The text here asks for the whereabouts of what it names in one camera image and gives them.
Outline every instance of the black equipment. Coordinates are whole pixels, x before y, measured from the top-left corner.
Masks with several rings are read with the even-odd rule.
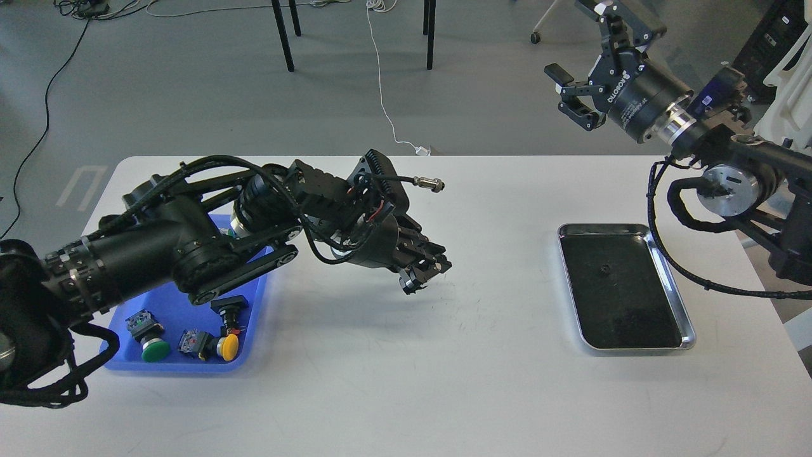
[[[187,182],[203,170],[234,166],[247,170]],[[102,218],[96,232],[43,259],[25,242],[0,241],[0,402],[65,407],[80,401],[88,393],[84,378],[119,348],[115,333],[89,323],[93,313],[168,281],[191,303],[210,302],[291,262],[298,250],[288,242],[302,231],[322,262],[387,268],[399,273],[406,294],[416,292],[451,263],[406,214],[401,182],[443,188],[440,180],[397,176],[376,150],[346,180],[300,160],[259,167],[215,155],[152,176],[123,196],[124,213]],[[228,203],[231,230],[222,233],[209,213]],[[330,246],[335,258],[321,255],[315,242]],[[273,251],[253,259],[266,246]],[[104,339],[108,348],[77,365],[71,331]],[[66,362],[64,378],[28,388]]]
[[[705,169],[702,177],[674,181],[668,202],[679,221],[695,230],[713,233],[739,229],[770,251],[769,263],[781,278],[812,285],[812,158],[788,147],[754,137],[745,128],[749,111],[741,104],[746,83],[733,68],[724,67],[693,101],[693,91],[652,62],[646,50],[662,37],[666,26],[634,0],[576,5],[598,22],[602,53],[587,81],[575,82],[560,65],[544,72],[561,95],[559,110],[590,131],[603,125],[608,115],[638,143],[654,135],[672,146],[672,155],[652,167],[649,225],[660,250],[654,226],[654,192],[669,165],[691,157],[691,165]],[[594,109],[579,98],[592,98]],[[664,165],[655,173],[658,165]],[[784,179],[795,195],[792,209],[781,219],[758,206]],[[694,219],[685,209],[680,192],[695,189],[703,206],[723,221]],[[812,299],[811,292],[764,293],[733,289],[692,275],[673,259],[679,272],[707,289],[770,298]]]

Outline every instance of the power cord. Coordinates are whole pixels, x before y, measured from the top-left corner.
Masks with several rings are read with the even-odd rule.
[[[34,151],[37,150],[37,147],[42,143],[42,140],[45,139],[45,135],[50,130],[50,109],[48,107],[48,94],[50,93],[51,85],[54,83],[54,80],[56,79],[56,76],[60,72],[62,72],[62,70],[65,67],[67,67],[67,65],[71,62],[71,59],[73,59],[73,56],[76,55],[76,50],[79,49],[79,44],[82,42],[82,38],[84,38],[84,34],[88,31],[88,25],[90,25],[90,21],[86,20],[85,23],[84,23],[84,28],[82,29],[82,34],[79,35],[79,40],[77,40],[76,45],[73,46],[73,51],[71,52],[71,55],[68,56],[65,63],[63,63],[62,66],[56,71],[56,73],[54,73],[54,75],[51,77],[50,81],[48,81],[48,87],[45,88],[45,130],[42,132],[42,135],[40,136],[40,139],[37,140],[37,144],[35,144],[34,147],[31,148],[31,151],[28,152],[28,155],[25,156],[23,161],[20,162],[19,166],[17,167],[17,173],[15,173],[15,175],[14,175],[14,184],[11,187],[12,188],[12,193],[14,194],[14,204],[17,206],[17,216],[15,216],[14,220],[11,221],[11,225],[8,226],[6,231],[3,232],[2,235],[0,235],[0,239],[3,239],[4,237],[6,237],[6,235],[11,231],[11,228],[14,227],[14,224],[17,223],[17,221],[19,220],[19,215],[22,212],[22,207],[19,204],[19,195],[17,194],[17,181],[19,179],[19,174],[23,170],[23,166],[25,165],[25,163],[28,161],[28,159],[31,158],[31,156],[34,154]]]
[[[131,0],[129,3],[119,8],[117,11],[109,12],[110,6],[105,4],[105,9],[99,11],[96,5],[101,3],[92,0],[53,0],[54,7],[59,9],[59,14],[70,16],[78,20],[113,20],[129,16],[138,11],[144,10],[148,5],[137,8],[141,0]]]
[[[387,8],[386,3],[384,0],[366,0],[366,9],[375,11],[376,13],[388,13],[392,11],[392,8],[398,4],[398,0],[395,0],[390,7]]]
[[[147,11],[148,15],[151,15],[152,17],[183,17],[183,16],[189,16],[189,15],[196,15],[196,14],[200,14],[200,13],[210,13],[210,12],[214,12],[214,11],[256,10],[258,8],[271,8],[271,5],[255,5],[255,6],[249,6],[249,7],[211,8],[211,9],[208,9],[208,10],[190,11],[190,12],[187,12],[187,13],[178,13],[178,14],[174,14],[174,15],[161,15],[161,14],[155,14],[152,11],[149,10],[149,7],[151,7],[155,3],[158,3],[159,1],[160,0],[149,0],[149,4],[146,6],[146,11]],[[298,7],[304,7],[304,6],[310,5],[311,7],[314,7],[314,8],[322,8],[322,7],[326,7],[327,5],[330,5],[331,3],[349,3],[350,1],[351,0],[310,0],[309,2],[297,3],[296,5]],[[280,5],[280,6],[281,7],[289,7],[290,5],[285,4],[285,5]]]
[[[389,117],[389,113],[387,113],[387,108],[383,106],[383,79],[381,78],[381,53],[378,51],[378,43],[375,42],[375,34],[372,31],[372,20],[369,18],[369,12],[375,11],[378,13],[386,13],[392,11],[392,8],[395,7],[395,3],[392,3],[392,6],[389,9],[386,9],[386,6],[383,5],[383,0],[367,0],[366,2],[366,22],[369,24],[369,37],[372,38],[372,46],[375,47],[375,59],[378,62],[378,94],[380,95],[381,99],[381,109],[383,110],[383,115],[387,117],[389,121],[389,125],[392,126],[392,138],[395,140],[397,144],[405,144],[410,145],[414,148],[414,152],[417,155],[429,155],[430,150],[426,149],[424,146],[415,146],[414,143],[410,141],[401,141],[398,140],[398,136],[395,133],[395,123],[392,122],[392,118]]]

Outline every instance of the blue tray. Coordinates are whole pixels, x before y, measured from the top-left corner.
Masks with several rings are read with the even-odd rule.
[[[228,227],[227,215],[212,215],[212,220],[218,227]],[[242,295],[248,302],[248,308],[240,311],[238,321],[245,330],[240,332],[240,348],[237,356],[231,362],[226,362],[217,356],[203,361],[189,357],[177,351],[180,336],[187,329],[205,330],[215,337],[220,335],[222,319],[211,311],[208,303],[193,306],[187,295],[180,292],[174,282],[150,290],[142,295],[127,300],[115,308],[110,321],[109,329],[119,335],[121,349],[105,364],[110,370],[123,370],[131,372],[186,372],[186,373],[212,373],[230,372],[239,368],[248,358],[253,343],[253,335],[258,321],[258,314],[262,305],[262,294],[268,275],[262,275],[240,287],[224,294],[220,298]],[[141,359],[141,346],[127,331],[126,319],[129,316],[145,309],[155,315],[166,330],[161,338],[172,347],[170,354],[159,362],[145,362]],[[106,343],[101,344],[99,351],[107,348]]]

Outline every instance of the gray floor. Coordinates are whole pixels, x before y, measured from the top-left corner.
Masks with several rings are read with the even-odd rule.
[[[154,10],[257,3],[164,0]],[[600,43],[595,23],[564,8],[542,31],[545,41],[531,45],[529,32],[551,3],[439,0],[431,72],[425,70],[423,2],[400,0],[392,12],[373,15],[384,101],[399,138],[444,155],[665,155],[664,144],[638,146],[613,124],[585,133],[556,110],[557,94],[543,67],[559,62],[584,76]],[[669,25],[652,57],[696,89],[720,62],[733,61],[769,4],[643,3]],[[289,30],[295,73],[286,71],[270,9],[173,19],[142,11],[91,23],[54,82],[51,130],[20,175],[23,214],[9,237],[30,242],[40,254],[76,239],[115,165],[131,155],[359,155],[370,147],[413,154],[392,141],[378,105],[362,0],[299,12],[304,36]],[[51,2],[0,5],[2,229],[15,214],[17,165],[45,126],[45,86],[83,25],[57,14]],[[92,168],[79,174],[81,167]],[[96,175],[98,190],[89,192]],[[73,176],[79,179],[68,193]],[[753,257],[760,274],[772,277]],[[786,320],[808,305],[776,307]]]

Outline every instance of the red wire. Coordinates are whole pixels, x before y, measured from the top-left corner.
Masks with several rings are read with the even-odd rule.
[[[372,220],[375,219],[375,216],[378,215],[378,213],[381,212],[382,209],[383,209],[383,200],[381,200],[381,204],[378,205],[378,209],[374,213],[372,213],[372,215],[366,221],[372,222]]]

